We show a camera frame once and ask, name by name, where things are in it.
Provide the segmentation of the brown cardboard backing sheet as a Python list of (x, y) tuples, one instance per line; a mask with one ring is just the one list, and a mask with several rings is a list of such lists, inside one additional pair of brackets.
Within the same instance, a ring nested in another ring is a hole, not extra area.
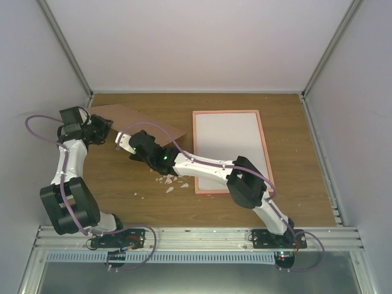
[(125, 130), (130, 125), (137, 124), (137, 126), (133, 126), (127, 131), (129, 135), (145, 130), (148, 134), (155, 137), (155, 142), (161, 146), (169, 144), (171, 140), (168, 135), (156, 126), (166, 130), (175, 140), (186, 134), (185, 130), (170, 126), (162, 121), (154, 119), (152, 116), (137, 112), (121, 104), (91, 107), (89, 113), (113, 121), (111, 128), (117, 132)]

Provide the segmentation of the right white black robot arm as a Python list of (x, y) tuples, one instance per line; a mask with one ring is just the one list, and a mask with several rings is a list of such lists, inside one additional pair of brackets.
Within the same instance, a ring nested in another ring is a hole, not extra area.
[(118, 141), (132, 160), (146, 163), (161, 175), (192, 176), (225, 186), (238, 206), (253, 210), (263, 221), (276, 247), (285, 248), (294, 242), (292, 220), (273, 201), (276, 187), (248, 158), (213, 160), (185, 152), (178, 145), (163, 148), (144, 130), (133, 135), (119, 134)]

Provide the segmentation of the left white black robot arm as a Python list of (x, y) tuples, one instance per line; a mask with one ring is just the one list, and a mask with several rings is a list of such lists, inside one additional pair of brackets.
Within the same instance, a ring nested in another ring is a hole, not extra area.
[(40, 190), (40, 199), (59, 235), (89, 231), (103, 233), (112, 247), (126, 242), (119, 217), (100, 211), (83, 180), (83, 166), (90, 145), (102, 145), (113, 121), (90, 115), (84, 108), (60, 111), (58, 129), (59, 162), (51, 184)]

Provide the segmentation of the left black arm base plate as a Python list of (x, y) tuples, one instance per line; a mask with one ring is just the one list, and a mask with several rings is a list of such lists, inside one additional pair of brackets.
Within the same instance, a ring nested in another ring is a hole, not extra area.
[(90, 249), (139, 249), (143, 248), (146, 230), (128, 228), (121, 233), (95, 236), (89, 241)]

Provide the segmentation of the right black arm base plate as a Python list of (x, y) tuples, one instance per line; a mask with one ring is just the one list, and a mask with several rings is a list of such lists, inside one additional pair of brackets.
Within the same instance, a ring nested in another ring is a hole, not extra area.
[(300, 249), (307, 248), (304, 230), (289, 229), (283, 235), (270, 233), (267, 229), (253, 229), (250, 240), (254, 249)]

